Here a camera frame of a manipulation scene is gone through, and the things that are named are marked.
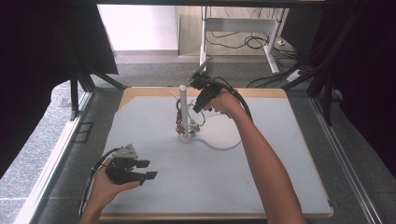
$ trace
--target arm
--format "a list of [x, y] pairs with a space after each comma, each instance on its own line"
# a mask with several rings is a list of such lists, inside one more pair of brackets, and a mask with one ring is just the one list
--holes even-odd
[[[111, 162], [111, 159], [105, 161], [105, 166]], [[104, 166], [101, 166], [96, 172], [93, 180], [90, 199], [84, 208], [82, 216], [79, 220], [80, 224], [99, 223], [99, 217], [102, 210], [108, 203], [122, 191], [134, 189], [139, 186], [139, 182], [130, 182], [123, 185], [116, 185], [108, 179]]]
[[234, 120], [268, 223], [305, 223], [285, 167], [239, 101], [229, 92], [223, 91], [204, 109], [210, 107], [227, 113]]

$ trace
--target hand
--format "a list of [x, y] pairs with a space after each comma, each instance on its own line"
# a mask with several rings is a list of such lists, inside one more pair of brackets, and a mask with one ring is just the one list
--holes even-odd
[[140, 182], [138, 181], [117, 185], [108, 179], [106, 167], [110, 164], [111, 160], [112, 159], [107, 159], [104, 163], [105, 167], [101, 166], [96, 172], [87, 206], [93, 205], [99, 209], [103, 209], [107, 204], [111, 203], [120, 192], [140, 186]]
[[230, 94], [227, 90], [221, 90], [220, 94], [213, 98], [208, 104], [204, 106], [204, 110], [213, 107], [216, 112], [221, 114], [228, 114], [230, 118], [235, 118], [239, 112], [244, 112], [243, 107], [236, 97]]

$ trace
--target white wall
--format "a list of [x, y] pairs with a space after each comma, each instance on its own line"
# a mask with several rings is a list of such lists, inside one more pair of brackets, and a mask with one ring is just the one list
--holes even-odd
[[177, 49], [175, 7], [98, 5], [113, 50]]

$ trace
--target person's left hand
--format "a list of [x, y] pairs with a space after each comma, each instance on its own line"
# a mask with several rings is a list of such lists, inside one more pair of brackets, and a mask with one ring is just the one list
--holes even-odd
[[140, 186], [140, 182], [138, 181], [122, 185], [114, 184], [106, 174], [106, 167], [111, 161], [112, 159], [107, 159], [104, 165], [102, 165], [96, 172], [87, 206], [89, 204], [97, 206], [99, 209], [103, 209], [106, 205], [111, 203], [111, 201], [113, 201], [120, 192]]

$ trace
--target person's right hand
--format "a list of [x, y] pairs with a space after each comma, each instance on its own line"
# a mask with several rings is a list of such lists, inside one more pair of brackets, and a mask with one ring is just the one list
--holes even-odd
[[234, 118], [237, 113], [245, 113], [238, 99], [224, 89], [221, 90], [219, 96], [213, 98], [204, 106], [204, 110], [208, 110], [209, 108], [214, 108], [216, 112], [220, 112], [221, 114], [228, 114], [230, 118]]

